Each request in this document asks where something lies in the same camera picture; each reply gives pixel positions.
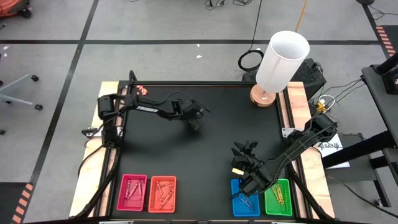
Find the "white label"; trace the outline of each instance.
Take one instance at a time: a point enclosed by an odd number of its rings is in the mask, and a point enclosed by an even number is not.
[[[337,151],[342,150],[343,146],[341,145],[341,141],[340,141],[340,138],[338,137],[338,134],[335,134],[335,136],[329,142],[324,142],[322,144],[318,144],[318,148],[322,153],[322,157],[325,157],[325,156],[333,154]],[[338,165],[329,167],[327,169],[344,168],[344,167],[349,167],[349,163],[344,162],[342,164],[338,164]]]
[[[148,111],[148,112],[153,112],[153,113],[156,113],[158,111],[158,109],[146,108],[145,106],[138,106],[137,110],[143,110],[143,111]]]

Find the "yellow object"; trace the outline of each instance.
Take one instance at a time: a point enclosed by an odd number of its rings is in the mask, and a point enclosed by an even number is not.
[[[306,8],[306,6],[307,6],[307,3],[308,3],[308,0],[305,0],[305,3],[304,3],[304,6],[303,6],[303,9],[301,10],[301,15],[300,15],[300,18],[298,19],[298,22],[297,22],[296,30],[295,30],[294,32],[297,32],[297,30],[298,30],[298,29],[299,29],[299,27],[300,27],[301,19],[302,19],[302,18],[303,18],[303,16],[304,16],[304,11],[305,11],[305,8]]]
[[[325,106],[321,102],[318,102],[317,103],[317,112],[318,113],[324,113],[325,111],[326,111]]]
[[[282,191],[280,190],[280,185],[279,184],[276,185],[276,189],[278,191],[278,195],[279,195],[279,198],[280,198],[280,203],[282,204],[282,206],[284,206],[285,205],[284,197],[282,195]]]
[[[276,200],[280,203],[280,200],[279,200],[278,194],[276,192],[276,189],[271,187],[271,190],[272,190],[272,193],[274,193]]]
[[[243,171],[241,171],[241,170],[239,170],[239,169],[237,169],[237,168],[233,168],[233,169],[232,169],[232,172],[234,172],[235,174],[238,174],[238,175],[243,175],[243,174],[244,174]]]

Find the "gray floor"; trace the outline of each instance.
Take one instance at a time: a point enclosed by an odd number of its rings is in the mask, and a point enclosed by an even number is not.
[[[31,2],[33,17],[4,19],[7,27],[0,30],[0,39],[78,40],[93,0]],[[294,30],[303,2],[263,1],[256,39],[269,39],[279,30]],[[258,0],[245,7],[227,1],[225,7],[206,11],[204,0],[99,0],[87,39],[251,39],[258,5]],[[374,7],[394,12],[398,2],[376,0]],[[398,17],[385,16],[377,24],[383,22],[398,25]],[[310,1],[298,32],[310,40],[377,40],[362,6],[355,1]],[[0,53],[7,53],[7,57],[1,59],[0,79],[7,83],[26,73],[41,78],[13,93],[43,104],[43,111],[17,104],[0,105],[0,126],[8,130],[0,137],[0,182],[28,181],[76,45],[9,45],[7,50],[4,46],[0,45]],[[25,222],[67,218],[83,157],[85,138],[80,131],[91,123],[102,81],[125,80],[130,69],[140,80],[240,80],[243,71],[237,61],[248,47],[85,45]],[[261,50],[266,47],[254,46]],[[312,45],[309,57],[322,64],[328,80],[325,88],[355,80],[361,68],[385,60],[377,45]],[[248,57],[244,63],[253,66],[258,60],[256,56]],[[361,132],[370,137],[386,128],[365,86],[334,106],[330,114],[339,122],[342,133]],[[397,186],[388,169],[380,170],[380,174],[391,198],[391,210],[398,213]],[[372,182],[350,186],[369,200],[377,198]],[[395,221],[340,185],[329,182],[329,188],[338,218],[371,223]]]

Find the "blue tray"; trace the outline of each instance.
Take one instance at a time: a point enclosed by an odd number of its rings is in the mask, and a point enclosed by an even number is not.
[[[239,180],[233,179],[231,180],[231,195],[239,192]],[[239,194],[237,197],[232,199],[232,212],[236,217],[257,217],[260,216],[260,203],[259,196],[252,195],[249,198],[250,202],[253,205],[253,208],[250,209],[247,205],[245,205],[238,197],[243,198],[246,197],[243,194]]]

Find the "green tray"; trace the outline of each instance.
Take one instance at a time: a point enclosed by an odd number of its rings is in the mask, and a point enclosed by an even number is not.
[[[276,187],[276,185],[280,185],[280,191],[282,192],[282,196],[284,198],[284,206],[282,206],[277,199],[275,198],[274,193],[272,193],[271,189],[268,189],[264,192],[264,203],[266,208],[266,213],[268,215],[285,215],[292,216],[292,201],[290,199],[290,187],[289,180],[287,179],[279,179],[276,184],[272,187]]]

